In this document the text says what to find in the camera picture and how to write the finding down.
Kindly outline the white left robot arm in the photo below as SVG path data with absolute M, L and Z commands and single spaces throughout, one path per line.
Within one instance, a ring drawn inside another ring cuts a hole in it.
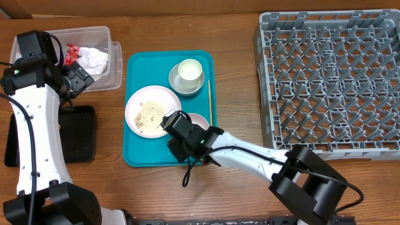
M 78 64 L 64 64 L 53 34 L 17 36 L 21 57 L 6 64 L 1 97 L 12 106 L 19 149 L 15 199 L 3 204 L 11 224 L 129 224 L 129 214 L 99 205 L 95 194 L 73 184 L 59 133 L 59 108 L 81 94 L 93 78 Z

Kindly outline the small white bowl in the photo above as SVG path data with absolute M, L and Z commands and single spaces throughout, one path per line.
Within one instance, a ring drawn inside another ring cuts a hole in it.
M 209 128 L 208 121 L 204 117 L 202 117 L 200 114 L 189 113 L 188 115 L 191 118 L 191 122 L 193 124 L 199 125 L 204 130 L 207 130 Z

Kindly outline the white cup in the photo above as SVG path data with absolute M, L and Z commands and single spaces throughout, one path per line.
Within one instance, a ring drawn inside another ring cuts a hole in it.
M 201 63 L 195 59 L 185 59 L 178 65 L 178 74 L 182 85 L 191 89 L 198 85 L 203 72 Z

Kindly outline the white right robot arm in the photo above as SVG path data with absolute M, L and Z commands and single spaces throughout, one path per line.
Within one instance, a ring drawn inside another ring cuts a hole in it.
M 306 224 L 329 224 L 346 189 L 345 178 L 302 145 L 288 151 L 251 144 L 218 127 L 203 129 L 183 111 L 168 112 L 161 127 L 171 135 L 167 146 L 178 161 L 193 158 L 195 163 L 241 169 L 264 179 Z

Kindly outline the red snack wrapper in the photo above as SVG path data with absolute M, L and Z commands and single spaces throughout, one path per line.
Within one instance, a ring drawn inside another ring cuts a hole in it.
M 64 65 L 71 65 L 73 62 L 76 62 L 78 60 L 79 56 L 79 46 L 75 46 L 73 44 L 68 43 L 67 44 L 67 53 L 64 58 Z

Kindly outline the white napkin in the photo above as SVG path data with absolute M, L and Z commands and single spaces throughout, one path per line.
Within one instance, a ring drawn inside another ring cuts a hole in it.
M 80 47 L 77 62 L 90 75 L 101 74 L 108 61 L 108 53 L 93 47 Z

